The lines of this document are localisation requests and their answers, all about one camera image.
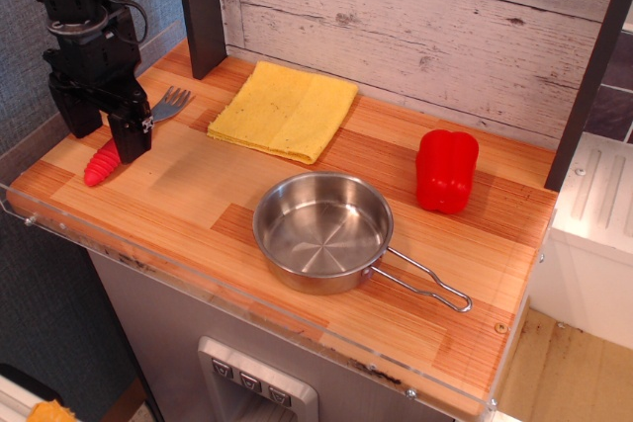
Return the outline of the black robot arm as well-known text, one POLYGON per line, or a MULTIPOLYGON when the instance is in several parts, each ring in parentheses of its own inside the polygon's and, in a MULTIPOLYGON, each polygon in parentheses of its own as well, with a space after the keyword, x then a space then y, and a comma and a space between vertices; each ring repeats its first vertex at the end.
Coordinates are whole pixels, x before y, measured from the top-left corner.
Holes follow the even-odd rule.
POLYGON ((131 0, 38 0, 58 46, 43 59, 48 87, 70 132, 82 138, 103 123, 123 163, 151 148, 153 118, 136 80, 141 62, 131 0))

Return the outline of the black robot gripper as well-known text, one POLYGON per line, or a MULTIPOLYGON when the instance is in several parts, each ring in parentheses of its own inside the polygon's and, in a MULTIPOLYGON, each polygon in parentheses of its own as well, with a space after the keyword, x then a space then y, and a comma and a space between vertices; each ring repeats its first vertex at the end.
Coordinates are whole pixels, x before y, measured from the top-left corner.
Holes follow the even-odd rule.
POLYGON ((77 138, 91 134, 106 113, 123 164, 148 152, 152 115, 135 77, 140 53, 130 8, 101 7, 95 20, 56 20, 46 27, 58 42, 44 53, 51 67, 48 87, 70 132, 77 138))

